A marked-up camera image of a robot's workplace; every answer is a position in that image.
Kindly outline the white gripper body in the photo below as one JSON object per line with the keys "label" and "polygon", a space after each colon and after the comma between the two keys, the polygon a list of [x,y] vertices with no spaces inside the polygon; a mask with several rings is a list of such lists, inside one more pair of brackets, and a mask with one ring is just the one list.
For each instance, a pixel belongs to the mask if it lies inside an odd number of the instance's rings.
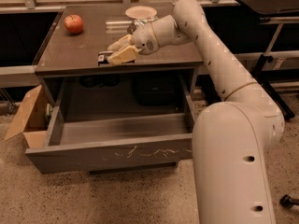
{"label": "white gripper body", "polygon": [[155,21],[139,26],[132,34],[133,42],[140,54],[150,55],[160,48],[155,33]]}

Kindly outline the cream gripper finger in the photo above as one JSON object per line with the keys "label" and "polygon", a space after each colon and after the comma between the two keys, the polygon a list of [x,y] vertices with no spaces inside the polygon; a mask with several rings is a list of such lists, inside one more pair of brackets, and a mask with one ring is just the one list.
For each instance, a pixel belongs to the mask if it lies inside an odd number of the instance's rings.
{"label": "cream gripper finger", "polygon": [[123,63],[129,63],[133,61],[139,50],[135,46],[127,46],[121,50],[114,51],[108,58],[107,61],[111,65],[120,65]]}
{"label": "cream gripper finger", "polygon": [[108,51],[119,51],[123,48],[126,48],[128,46],[131,46],[133,44],[133,39],[131,35],[125,35],[122,38],[120,38],[118,41],[111,44],[107,50]]}

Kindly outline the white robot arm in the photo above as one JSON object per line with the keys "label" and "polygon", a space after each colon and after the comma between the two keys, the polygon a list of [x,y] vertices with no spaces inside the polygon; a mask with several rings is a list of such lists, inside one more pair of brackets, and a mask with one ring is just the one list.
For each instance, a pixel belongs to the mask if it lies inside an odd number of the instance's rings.
{"label": "white robot arm", "polygon": [[178,0],[172,14],[148,22],[109,46],[109,63],[127,63],[166,45],[191,40],[220,101],[206,107],[192,132],[200,224],[277,224],[265,168],[267,147],[280,141],[278,105],[207,23],[196,0]]}

